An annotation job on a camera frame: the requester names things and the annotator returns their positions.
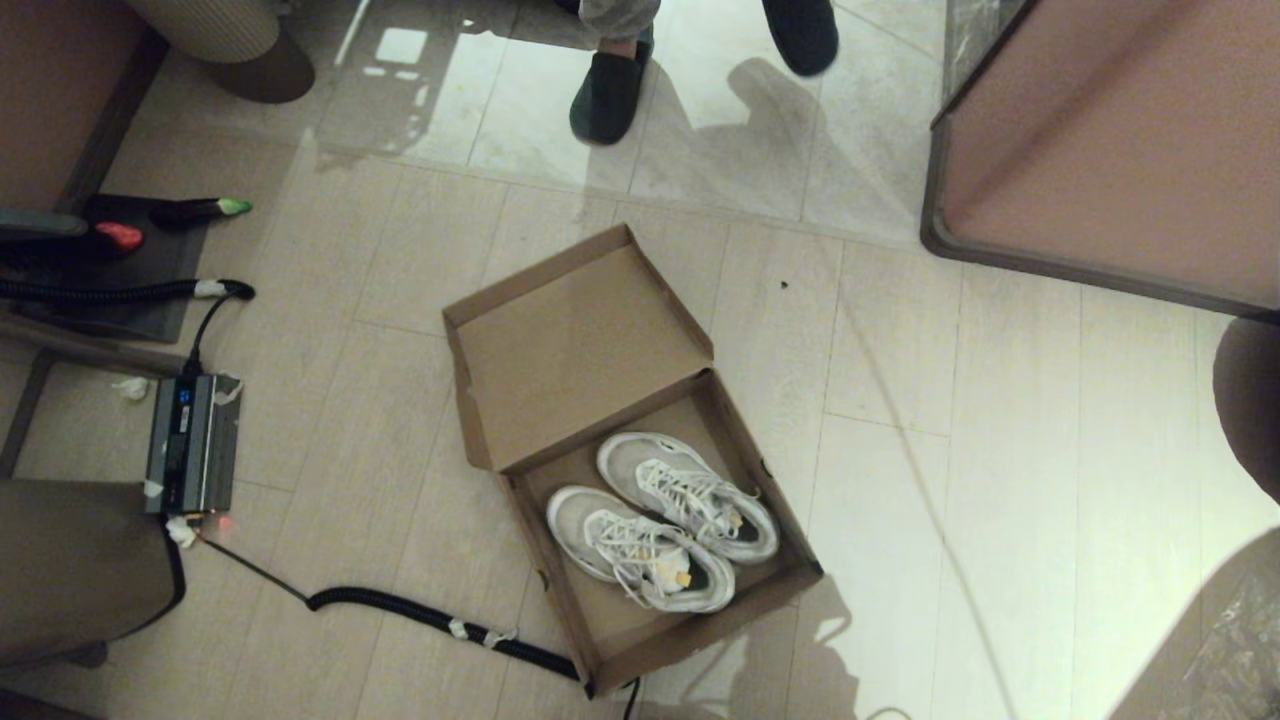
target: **open cardboard box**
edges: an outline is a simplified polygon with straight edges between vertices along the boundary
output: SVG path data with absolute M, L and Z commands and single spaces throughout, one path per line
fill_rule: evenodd
M 444 310 L 467 460 L 495 470 L 589 697 L 682 660 L 822 578 L 822 566 L 712 368 L 712 342 L 618 225 Z M 737 566 L 733 601 L 710 615 L 645 610 L 582 573 L 547 528 L 561 487 L 609 491 L 595 452 L 621 430 L 696 448 L 749 493 L 781 536 Z

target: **black mat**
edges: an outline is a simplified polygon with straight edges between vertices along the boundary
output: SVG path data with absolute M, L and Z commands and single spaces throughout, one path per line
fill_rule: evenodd
M 90 197 L 83 210 L 90 227 L 105 220 L 133 225 L 142 231 L 142 247 L 111 263 L 63 270 L 31 270 L 23 279 L 58 287 L 111 290 L 195 278 L 200 252 L 205 247 L 205 227 L 196 225 L 186 231 L 157 228 L 147 219 L 147 211 L 160 202 L 122 195 Z M 22 302 L 14 307 L 19 315 L 86 334 L 168 343 L 178 342 L 186 310 L 187 302 L 183 300 L 99 307 L 54 307 Z

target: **white tape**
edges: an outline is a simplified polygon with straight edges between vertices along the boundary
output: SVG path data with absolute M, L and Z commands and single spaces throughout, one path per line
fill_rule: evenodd
M 119 391 L 120 397 L 137 402 L 147 396 L 147 388 L 150 386 L 146 378 L 129 378 L 118 383 L 111 383 L 111 387 Z
M 495 633 L 493 630 L 489 630 L 484 635 L 484 646 L 488 647 L 489 650 L 493 650 L 493 646 L 503 641 L 513 641 L 513 639 L 516 639 L 516 630 L 512 630 L 509 633 Z
M 196 281 L 196 290 L 192 292 L 195 297 L 221 297 L 227 295 L 227 286 L 218 281 Z
M 169 537 L 183 550 L 187 550 L 196 542 L 196 530 L 191 529 L 187 519 L 182 515 L 170 515 L 169 521 L 164 524 L 164 529 L 169 530 Z
M 233 402 L 237 397 L 239 397 L 239 391 L 244 389 L 244 380 L 239 378 L 236 378 L 236 380 L 237 380 L 236 389 L 230 392 L 214 393 L 214 405 L 227 405 L 228 402 Z

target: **electronic device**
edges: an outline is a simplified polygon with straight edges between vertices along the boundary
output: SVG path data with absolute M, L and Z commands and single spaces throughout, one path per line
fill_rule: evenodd
M 160 380 L 147 456 L 147 512 L 230 509 L 241 380 L 183 374 Z

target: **ankle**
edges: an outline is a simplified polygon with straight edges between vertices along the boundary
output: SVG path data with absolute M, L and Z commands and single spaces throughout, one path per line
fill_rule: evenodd
M 600 45 L 596 47 L 600 53 L 609 55 L 621 55 L 623 58 L 636 56 L 636 41 L 635 40 L 608 40 L 602 38 Z

